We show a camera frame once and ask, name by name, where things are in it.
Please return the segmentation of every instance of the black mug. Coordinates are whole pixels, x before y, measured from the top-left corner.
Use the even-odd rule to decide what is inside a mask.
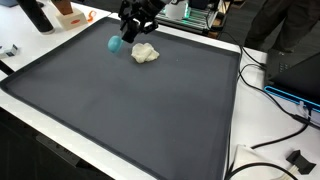
[[[17,0],[22,10],[42,34],[51,34],[54,28],[36,0]]]

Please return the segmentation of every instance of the black mat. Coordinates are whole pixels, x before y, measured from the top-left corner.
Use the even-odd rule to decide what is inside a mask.
[[[159,179],[222,179],[239,54],[160,32],[137,64],[106,49],[105,18],[1,82],[1,88]]]

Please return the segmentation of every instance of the table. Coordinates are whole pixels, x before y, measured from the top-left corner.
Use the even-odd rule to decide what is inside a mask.
[[[18,70],[85,29],[85,26],[83,26],[64,32],[59,28],[57,21],[52,15],[55,11],[53,6],[48,2],[44,3],[46,5],[44,8],[45,13],[53,26],[56,27],[56,32],[49,36],[40,35],[36,28],[23,14],[20,7],[8,9],[0,6],[0,40],[7,43],[15,43],[20,48],[17,56],[3,60],[4,63],[13,70]],[[85,14],[88,14],[90,10],[94,9],[76,4],[73,4],[73,6],[76,6]],[[106,11],[98,9],[94,10],[97,11],[97,16],[94,21],[110,15],[110,13]],[[117,15],[112,14],[110,17],[117,18]],[[174,34],[184,38],[188,37],[188,39],[194,41],[239,52],[239,47],[236,45],[201,37],[177,29],[160,26],[158,31]],[[247,51],[258,61],[265,62],[265,53],[250,49],[247,49]],[[244,55],[241,67],[247,63],[252,63],[252,61]],[[5,77],[6,75],[0,72],[0,80]],[[244,77],[250,84],[260,88],[262,87],[263,72],[254,68],[248,68],[244,72]],[[0,99],[0,106],[3,109],[64,146],[112,178],[130,180],[154,179],[152,176],[144,173],[125,160],[113,155],[99,145],[59,124],[46,115],[43,115],[33,108],[17,101],[1,90]],[[288,111],[297,113],[297,108],[294,104],[281,99],[278,100]],[[243,83],[239,83],[237,87],[232,122],[231,158],[233,158],[233,154],[238,144],[252,146],[261,142],[270,141],[296,132],[301,126],[302,125],[300,123],[292,120],[290,117],[282,113],[264,95],[248,88]],[[288,168],[289,164],[286,162],[285,157],[293,149],[300,149],[307,159],[320,164],[320,132],[316,129],[308,128],[298,137],[292,138],[286,142],[263,147],[257,151],[273,160],[274,163]],[[246,172],[250,172],[253,179],[259,177],[255,168],[249,169]],[[316,180],[318,179],[317,177],[320,177],[320,166],[316,166],[309,176],[298,177],[302,180]]]

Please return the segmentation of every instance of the orange object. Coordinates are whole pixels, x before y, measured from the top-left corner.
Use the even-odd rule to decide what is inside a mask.
[[[95,11],[90,11],[90,13],[89,13],[89,19],[87,20],[88,22],[92,22],[93,21],[93,18],[96,16],[96,14],[97,14],[97,12],[95,12]]]

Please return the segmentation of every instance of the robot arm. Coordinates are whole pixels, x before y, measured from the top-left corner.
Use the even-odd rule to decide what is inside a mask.
[[[172,0],[122,0],[119,17],[122,40],[132,43],[139,33],[158,28],[156,15]]]

